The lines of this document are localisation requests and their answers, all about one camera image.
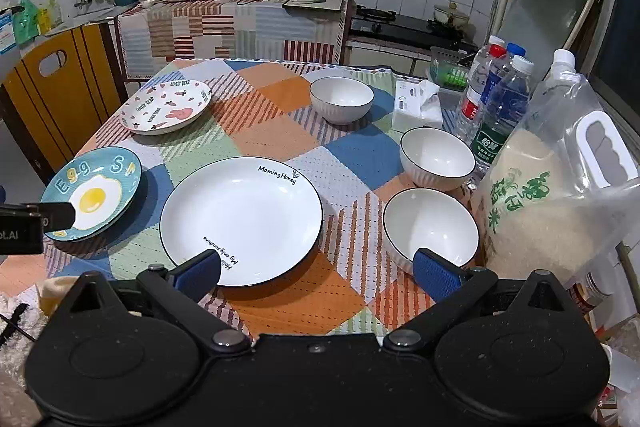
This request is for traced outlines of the blue egg plate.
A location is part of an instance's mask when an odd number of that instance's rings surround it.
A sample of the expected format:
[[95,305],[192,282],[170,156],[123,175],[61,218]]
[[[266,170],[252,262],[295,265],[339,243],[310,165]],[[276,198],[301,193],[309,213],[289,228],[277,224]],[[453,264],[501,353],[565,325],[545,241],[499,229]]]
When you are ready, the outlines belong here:
[[41,202],[69,202],[73,225],[47,232],[52,241],[82,241],[110,227],[129,207],[141,180],[141,162],[125,147],[90,150],[71,160],[49,182]]

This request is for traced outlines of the white bowl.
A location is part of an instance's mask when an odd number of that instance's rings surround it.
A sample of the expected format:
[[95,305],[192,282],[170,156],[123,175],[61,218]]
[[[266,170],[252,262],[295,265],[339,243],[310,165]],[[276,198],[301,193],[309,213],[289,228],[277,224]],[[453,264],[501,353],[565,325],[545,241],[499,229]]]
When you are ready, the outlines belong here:
[[346,126],[369,113],[374,92],[357,79],[341,76],[314,80],[309,86],[311,105],[329,124]]
[[382,227],[387,254],[408,274],[420,248],[463,268],[473,260],[480,243],[471,213],[457,199],[431,188],[395,194],[383,209]]
[[413,128],[401,135],[402,168],[417,187],[454,191],[468,181],[476,166],[469,147],[456,136],[435,128]]

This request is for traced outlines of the large white plate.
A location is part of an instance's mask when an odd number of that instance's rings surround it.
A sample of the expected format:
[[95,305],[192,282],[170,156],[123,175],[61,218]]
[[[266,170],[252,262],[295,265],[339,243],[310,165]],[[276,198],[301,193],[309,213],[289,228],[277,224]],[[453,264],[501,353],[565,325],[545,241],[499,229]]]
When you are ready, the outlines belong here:
[[213,249],[219,284],[248,287],[299,265],[322,223],[320,196],[303,173],[268,158],[235,157],[194,171],[174,188],[160,217],[160,243],[175,265]]

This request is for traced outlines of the white rabbit carrot plate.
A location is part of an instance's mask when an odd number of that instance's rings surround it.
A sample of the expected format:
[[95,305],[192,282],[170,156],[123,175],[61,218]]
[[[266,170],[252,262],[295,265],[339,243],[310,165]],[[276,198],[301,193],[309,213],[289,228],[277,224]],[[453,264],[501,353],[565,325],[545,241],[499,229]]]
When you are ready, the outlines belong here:
[[196,121],[212,101],[206,83],[190,79],[161,81],[141,88],[118,113],[119,124],[134,134],[161,135]]

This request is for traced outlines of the yellow wooden chair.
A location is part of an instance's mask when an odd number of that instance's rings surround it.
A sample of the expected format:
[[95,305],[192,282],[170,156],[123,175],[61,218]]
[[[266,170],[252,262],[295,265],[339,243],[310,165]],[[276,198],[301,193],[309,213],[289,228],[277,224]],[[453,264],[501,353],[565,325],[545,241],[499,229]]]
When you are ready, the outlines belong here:
[[46,37],[3,77],[1,117],[43,182],[126,101],[108,23]]

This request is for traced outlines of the clear rice bag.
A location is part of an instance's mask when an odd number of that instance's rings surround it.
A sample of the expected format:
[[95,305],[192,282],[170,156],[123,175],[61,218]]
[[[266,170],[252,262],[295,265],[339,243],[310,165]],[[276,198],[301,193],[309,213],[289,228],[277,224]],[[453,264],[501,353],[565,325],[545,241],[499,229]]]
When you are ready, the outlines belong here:
[[527,112],[472,197],[484,265],[567,282],[639,220],[639,165],[570,51],[553,54]]

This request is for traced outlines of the colourful patchwork tablecloth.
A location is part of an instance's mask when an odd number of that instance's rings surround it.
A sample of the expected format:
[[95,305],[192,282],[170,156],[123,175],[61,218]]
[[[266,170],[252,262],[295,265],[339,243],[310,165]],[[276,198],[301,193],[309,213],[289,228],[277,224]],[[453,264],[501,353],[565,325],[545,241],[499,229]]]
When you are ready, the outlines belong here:
[[160,214],[171,190],[198,168],[236,157],[285,162],[317,189],[323,229],[316,248],[277,280],[220,288],[204,308],[251,336],[259,334],[373,333],[382,335],[431,306],[431,298],[390,259],[383,243],[383,209],[410,179],[392,128],[396,77],[387,69],[357,70],[374,102],[358,124],[337,129],[313,109],[314,64],[178,61],[160,81],[201,79],[212,89],[209,111],[193,124],[160,136],[127,131],[109,119],[88,150],[118,145],[139,157],[138,201],[114,227],[79,243],[48,242],[51,277],[99,270],[129,280],[166,256]]

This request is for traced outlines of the red label water bottle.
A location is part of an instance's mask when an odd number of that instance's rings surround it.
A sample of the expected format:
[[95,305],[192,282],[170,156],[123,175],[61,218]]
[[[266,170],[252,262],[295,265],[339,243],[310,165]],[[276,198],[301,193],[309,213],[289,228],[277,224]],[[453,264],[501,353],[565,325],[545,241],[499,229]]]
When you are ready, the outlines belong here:
[[477,109],[480,108],[480,97],[485,88],[489,62],[492,59],[490,50],[493,46],[498,46],[502,49],[502,53],[506,53],[505,44],[504,40],[500,37],[491,35],[488,43],[480,48],[474,57],[468,75],[468,84],[461,95],[460,102],[456,109],[456,121],[454,122],[454,135],[463,142],[466,141]]

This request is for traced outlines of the white tissue pack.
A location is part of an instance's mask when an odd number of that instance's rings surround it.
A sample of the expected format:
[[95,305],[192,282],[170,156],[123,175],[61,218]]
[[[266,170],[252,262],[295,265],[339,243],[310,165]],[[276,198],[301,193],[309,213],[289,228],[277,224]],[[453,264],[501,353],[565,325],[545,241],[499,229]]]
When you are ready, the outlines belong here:
[[442,129],[439,87],[430,80],[397,80],[392,129],[404,133],[413,128]]

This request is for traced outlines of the green plastic bag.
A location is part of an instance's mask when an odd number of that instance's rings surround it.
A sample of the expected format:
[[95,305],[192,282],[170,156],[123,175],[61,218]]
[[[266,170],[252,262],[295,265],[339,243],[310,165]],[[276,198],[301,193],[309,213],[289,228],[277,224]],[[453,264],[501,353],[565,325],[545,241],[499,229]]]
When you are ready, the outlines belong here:
[[13,13],[16,42],[21,46],[39,35],[38,8],[30,0],[20,0]]

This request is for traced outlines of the green label water bottle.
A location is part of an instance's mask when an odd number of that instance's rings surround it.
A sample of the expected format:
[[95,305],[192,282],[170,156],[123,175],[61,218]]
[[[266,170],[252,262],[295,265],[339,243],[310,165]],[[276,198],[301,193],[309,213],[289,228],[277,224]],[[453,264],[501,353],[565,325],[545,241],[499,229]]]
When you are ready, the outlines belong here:
[[534,63],[514,55],[508,72],[492,87],[483,118],[471,142],[476,167],[474,178],[484,178],[506,139],[526,113],[532,95]]

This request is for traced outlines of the blue cap water bottle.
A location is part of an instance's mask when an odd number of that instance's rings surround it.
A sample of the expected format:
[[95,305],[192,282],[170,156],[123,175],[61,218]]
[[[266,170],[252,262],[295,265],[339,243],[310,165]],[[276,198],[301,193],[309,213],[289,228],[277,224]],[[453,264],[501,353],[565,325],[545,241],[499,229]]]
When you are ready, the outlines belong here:
[[492,44],[489,48],[490,61],[488,63],[488,75],[480,101],[483,106],[488,105],[492,90],[506,77],[512,68],[512,61],[516,56],[526,57],[526,49],[519,44],[510,42],[504,48],[498,44]]

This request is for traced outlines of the green dish basket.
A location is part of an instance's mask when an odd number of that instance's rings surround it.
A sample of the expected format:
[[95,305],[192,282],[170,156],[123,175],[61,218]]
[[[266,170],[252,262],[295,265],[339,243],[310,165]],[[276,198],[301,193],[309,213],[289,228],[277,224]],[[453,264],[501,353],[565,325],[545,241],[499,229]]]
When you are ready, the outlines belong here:
[[468,87],[469,71],[475,54],[431,47],[428,75],[439,87],[463,92]]

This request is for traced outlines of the striped counter cloth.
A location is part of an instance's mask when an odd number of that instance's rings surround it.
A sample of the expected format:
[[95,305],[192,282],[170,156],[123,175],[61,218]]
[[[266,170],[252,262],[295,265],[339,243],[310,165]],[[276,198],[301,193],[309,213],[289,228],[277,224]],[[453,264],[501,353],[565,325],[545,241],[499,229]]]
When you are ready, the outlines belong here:
[[286,0],[158,2],[117,17],[128,80],[149,80],[175,60],[276,60],[337,64],[350,0],[340,12],[285,9]]

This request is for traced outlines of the white pot on stove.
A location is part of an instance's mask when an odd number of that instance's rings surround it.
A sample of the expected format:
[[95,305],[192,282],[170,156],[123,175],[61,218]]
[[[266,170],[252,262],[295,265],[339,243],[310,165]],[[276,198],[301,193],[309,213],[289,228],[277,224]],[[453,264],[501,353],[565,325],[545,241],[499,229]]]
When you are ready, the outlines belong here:
[[457,29],[464,27],[470,19],[469,15],[458,10],[458,6],[454,2],[450,2],[448,5],[435,5],[433,15],[436,22]]

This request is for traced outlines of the black gas stove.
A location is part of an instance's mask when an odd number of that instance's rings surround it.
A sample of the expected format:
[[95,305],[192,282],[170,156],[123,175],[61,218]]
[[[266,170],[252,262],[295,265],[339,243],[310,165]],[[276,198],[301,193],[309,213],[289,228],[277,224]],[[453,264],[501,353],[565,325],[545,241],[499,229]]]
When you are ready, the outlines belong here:
[[461,29],[437,20],[397,14],[393,11],[369,9],[357,5],[350,19],[349,38],[366,38],[424,50],[443,48],[465,53],[476,52],[478,46]]

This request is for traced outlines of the cutting board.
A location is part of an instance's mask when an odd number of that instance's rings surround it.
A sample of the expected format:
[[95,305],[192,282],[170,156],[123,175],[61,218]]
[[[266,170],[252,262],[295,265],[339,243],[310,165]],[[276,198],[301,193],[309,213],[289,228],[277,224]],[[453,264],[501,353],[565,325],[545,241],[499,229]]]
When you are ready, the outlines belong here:
[[283,3],[285,9],[308,9],[340,12],[343,0],[286,0]]

